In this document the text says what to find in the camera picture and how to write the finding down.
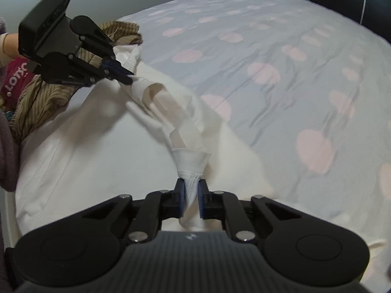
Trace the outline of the left hand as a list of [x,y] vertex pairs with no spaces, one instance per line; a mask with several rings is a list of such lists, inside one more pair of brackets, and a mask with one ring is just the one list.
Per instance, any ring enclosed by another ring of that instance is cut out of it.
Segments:
[[1,35],[0,42],[0,62],[1,68],[7,66],[15,58],[21,58],[19,54],[19,34],[9,34],[8,32]]

